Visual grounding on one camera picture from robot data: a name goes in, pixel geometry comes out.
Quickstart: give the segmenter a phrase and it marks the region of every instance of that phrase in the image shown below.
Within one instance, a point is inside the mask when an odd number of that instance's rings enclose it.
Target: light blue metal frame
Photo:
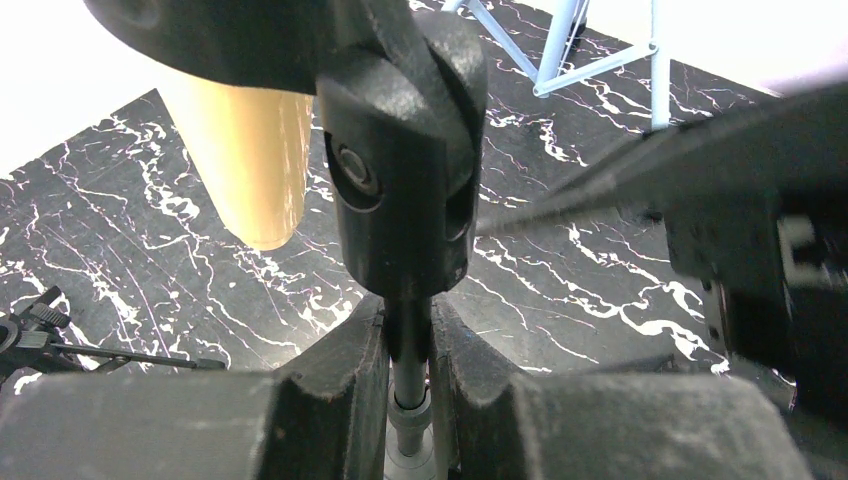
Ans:
[[[492,35],[527,77],[533,81],[533,94],[547,98],[551,92],[581,82],[604,72],[614,70],[641,58],[651,57],[651,128],[668,126],[671,119],[671,58],[663,46],[663,24],[660,4],[664,0],[651,0],[651,40],[647,45],[634,45],[609,57],[586,66],[557,75],[564,61],[563,55],[571,49],[578,26],[585,21],[589,0],[559,0],[551,19],[545,50],[539,68],[527,58],[509,34],[500,26],[480,0],[446,0],[442,11],[456,12],[467,8]]]

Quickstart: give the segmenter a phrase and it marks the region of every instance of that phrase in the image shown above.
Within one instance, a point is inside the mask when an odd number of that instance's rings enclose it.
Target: metal shaft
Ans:
[[[413,410],[424,401],[430,349],[430,298],[386,299],[385,328],[394,371],[395,401],[401,408]]]
[[[663,0],[651,0],[651,43],[657,48],[651,57],[651,129],[665,128],[671,121],[671,56],[668,53]]]
[[[166,365],[169,367],[192,369],[197,368],[197,364],[195,362],[192,362],[191,360],[184,360],[182,358],[154,357],[152,355],[145,355],[143,353],[125,352],[123,350],[110,350],[108,348],[86,347],[82,345],[68,345],[65,343],[54,343],[52,346],[65,353],[88,355],[90,357],[124,357],[134,362],[148,362],[156,365]]]

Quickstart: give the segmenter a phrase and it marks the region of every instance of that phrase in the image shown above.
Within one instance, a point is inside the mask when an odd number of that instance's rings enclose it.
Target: black marble surface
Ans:
[[[426,0],[414,8],[437,8]],[[538,62],[550,17],[494,2]],[[649,62],[549,99],[481,31],[490,56],[481,213],[514,208],[650,125]],[[566,68],[627,45],[591,30]],[[676,121],[764,94],[672,65]],[[341,262],[321,135],[311,144],[306,214],[284,247],[261,253],[226,231],[158,94],[150,92],[41,158],[0,177],[0,313],[50,285],[74,318],[67,340],[232,369],[282,365],[362,297]],[[725,371],[706,349],[697,282],[669,267],[662,227],[601,218],[522,237],[478,238],[450,299],[465,322],[535,372],[578,371],[678,350]],[[121,375],[169,370],[131,366]],[[3,398],[36,376],[11,379]]]

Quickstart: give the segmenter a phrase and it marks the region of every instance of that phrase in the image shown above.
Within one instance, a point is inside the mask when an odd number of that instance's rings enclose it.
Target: tan cylinder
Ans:
[[[161,68],[159,93],[224,225],[259,250],[285,244],[303,216],[312,97]]]

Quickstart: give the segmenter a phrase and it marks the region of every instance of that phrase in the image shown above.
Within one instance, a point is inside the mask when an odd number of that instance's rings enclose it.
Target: metal screw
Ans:
[[[345,176],[357,190],[368,195],[377,194],[377,184],[374,182],[368,166],[356,152],[347,147],[342,147],[339,150],[338,162]]]

